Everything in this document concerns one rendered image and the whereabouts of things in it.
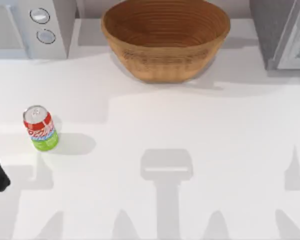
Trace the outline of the pale microwave oven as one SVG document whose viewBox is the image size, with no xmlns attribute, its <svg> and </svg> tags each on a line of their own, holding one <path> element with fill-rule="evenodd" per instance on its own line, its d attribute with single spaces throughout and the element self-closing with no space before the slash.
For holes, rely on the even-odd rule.
<svg viewBox="0 0 300 240">
<path fill-rule="evenodd" d="M 30 11 L 43 8 L 50 14 L 38 24 Z M 76 0 L 0 0 L 0 59 L 67 59 L 77 15 Z M 37 31 L 48 29 L 56 40 L 41 43 Z"/>
</svg>

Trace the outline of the brown woven basket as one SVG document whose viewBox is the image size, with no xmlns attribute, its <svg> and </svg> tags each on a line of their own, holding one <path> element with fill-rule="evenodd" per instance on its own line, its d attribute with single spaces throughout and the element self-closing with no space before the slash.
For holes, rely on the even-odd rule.
<svg viewBox="0 0 300 240">
<path fill-rule="evenodd" d="M 120 63 L 146 83 L 183 83 L 215 57 L 231 21 L 206 0 L 123 0 L 101 18 Z"/>
</svg>

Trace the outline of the round grey microwave knob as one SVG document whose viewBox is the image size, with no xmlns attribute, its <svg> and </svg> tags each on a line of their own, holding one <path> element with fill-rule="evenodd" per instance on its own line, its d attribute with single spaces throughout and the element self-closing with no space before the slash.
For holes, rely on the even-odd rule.
<svg viewBox="0 0 300 240">
<path fill-rule="evenodd" d="M 37 24 L 46 24 L 50 20 L 50 14 L 44 8 L 32 9 L 29 16 Z"/>
<path fill-rule="evenodd" d="M 49 29 L 41 29 L 36 32 L 36 38 L 43 44 L 50 45 L 56 41 L 56 35 Z"/>
</svg>

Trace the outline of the red and green can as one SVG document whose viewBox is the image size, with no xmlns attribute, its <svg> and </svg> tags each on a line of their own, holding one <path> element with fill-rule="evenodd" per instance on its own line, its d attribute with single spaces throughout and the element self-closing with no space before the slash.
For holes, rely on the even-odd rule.
<svg viewBox="0 0 300 240">
<path fill-rule="evenodd" d="M 59 137 L 50 112 L 41 105 L 32 105 L 22 114 L 23 124 L 34 147 L 42 152 L 57 146 Z"/>
</svg>

